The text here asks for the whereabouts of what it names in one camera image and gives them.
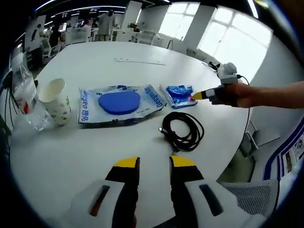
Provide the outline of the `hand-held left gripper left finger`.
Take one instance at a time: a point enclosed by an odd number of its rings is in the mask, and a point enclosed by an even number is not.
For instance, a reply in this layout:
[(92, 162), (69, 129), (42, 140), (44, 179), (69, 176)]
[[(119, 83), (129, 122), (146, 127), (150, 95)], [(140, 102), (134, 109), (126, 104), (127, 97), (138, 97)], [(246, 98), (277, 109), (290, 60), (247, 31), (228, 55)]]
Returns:
[(70, 206), (74, 228), (134, 228), (138, 201), (140, 158), (117, 162), (104, 180), (77, 194)]

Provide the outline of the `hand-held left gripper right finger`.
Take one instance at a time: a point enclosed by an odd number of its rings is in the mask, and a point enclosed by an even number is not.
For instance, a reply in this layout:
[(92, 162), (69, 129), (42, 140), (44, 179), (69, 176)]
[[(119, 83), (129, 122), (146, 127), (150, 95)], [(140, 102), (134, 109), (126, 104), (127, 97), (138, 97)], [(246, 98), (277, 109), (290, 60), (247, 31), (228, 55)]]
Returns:
[(206, 180), (196, 164), (172, 155), (171, 200), (180, 228), (244, 228), (250, 215), (234, 194), (216, 181)]

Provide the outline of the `person's right hand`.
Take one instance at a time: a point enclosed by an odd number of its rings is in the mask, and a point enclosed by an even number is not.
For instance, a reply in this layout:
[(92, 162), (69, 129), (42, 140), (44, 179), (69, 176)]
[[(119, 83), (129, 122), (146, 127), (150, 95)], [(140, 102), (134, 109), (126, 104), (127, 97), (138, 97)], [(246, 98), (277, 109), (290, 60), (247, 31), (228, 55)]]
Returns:
[(254, 87), (242, 83), (228, 85), (225, 88), (228, 100), (224, 102), (232, 107), (250, 108), (254, 104), (256, 90)]

